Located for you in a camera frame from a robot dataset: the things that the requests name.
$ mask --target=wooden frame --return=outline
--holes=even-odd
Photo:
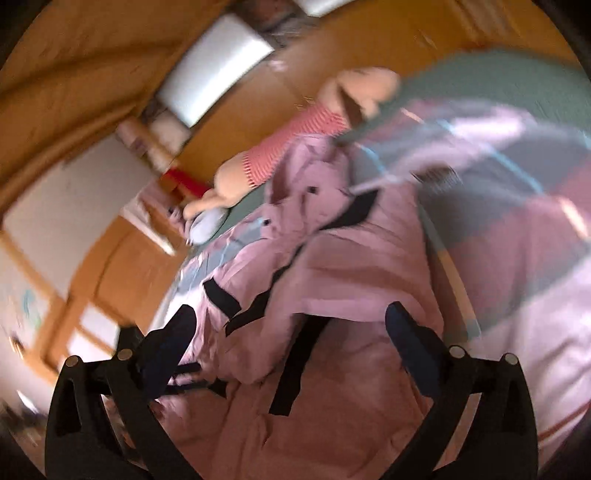
[[[0,248],[8,254],[31,285],[49,302],[49,310],[37,331],[33,347],[24,352],[23,360],[39,377],[50,384],[54,384],[57,380],[57,371],[47,365],[45,358],[51,337],[60,323],[66,302],[57,294],[49,282],[39,275],[5,231],[0,231]]]

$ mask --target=stuffed animal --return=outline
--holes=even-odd
[[[186,219],[214,207],[236,205],[251,190],[265,183],[289,142],[301,134],[338,135],[379,114],[380,104],[391,99],[400,85],[391,70],[369,67],[340,72],[324,84],[316,103],[254,148],[224,162],[214,177],[214,188],[183,211]]]

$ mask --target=blanket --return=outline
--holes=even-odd
[[[228,383],[163,400],[163,424],[205,478],[379,478],[428,412],[384,325],[398,300],[443,331],[415,185],[348,184],[329,137],[298,138],[226,235],[260,238],[184,298],[198,326],[182,362]]]
[[[421,100],[346,147],[362,183],[453,167],[456,182],[418,193],[444,338],[518,355],[541,464],[591,399],[590,139],[510,106]]]

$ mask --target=wooden door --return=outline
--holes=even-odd
[[[209,181],[217,168],[287,123],[303,99],[273,74],[256,66],[195,127],[178,159],[194,178]]]
[[[274,58],[287,68],[277,75],[313,98],[341,70],[382,66],[407,76],[436,57],[394,0],[356,0],[323,18],[317,30]]]
[[[61,322],[52,332],[48,364],[59,369],[75,348],[85,348],[91,361],[101,352],[111,356],[121,326],[138,325],[146,332],[186,254],[184,247],[167,255],[117,217],[72,280]]]

